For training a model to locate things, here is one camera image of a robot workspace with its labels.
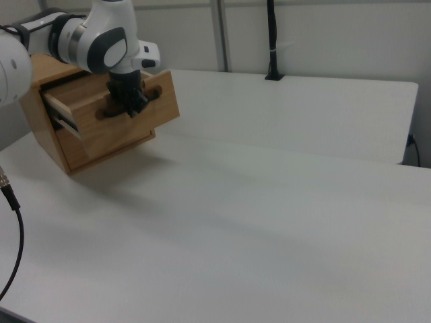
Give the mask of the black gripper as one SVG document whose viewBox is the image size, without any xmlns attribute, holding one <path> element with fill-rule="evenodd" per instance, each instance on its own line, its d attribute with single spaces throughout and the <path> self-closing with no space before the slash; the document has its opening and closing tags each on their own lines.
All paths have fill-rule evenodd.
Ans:
<svg viewBox="0 0 431 323">
<path fill-rule="evenodd" d="M 108 73 L 109 81 L 106 84 L 112 99 L 119 104 L 126 105 L 126 111 L 130 118 L 135 118 L 138 111 L 142 111 L 148 105 L 149 100 L 141 89 L 141 72 L 139 70 L 130 73 Z"/>
</svg>

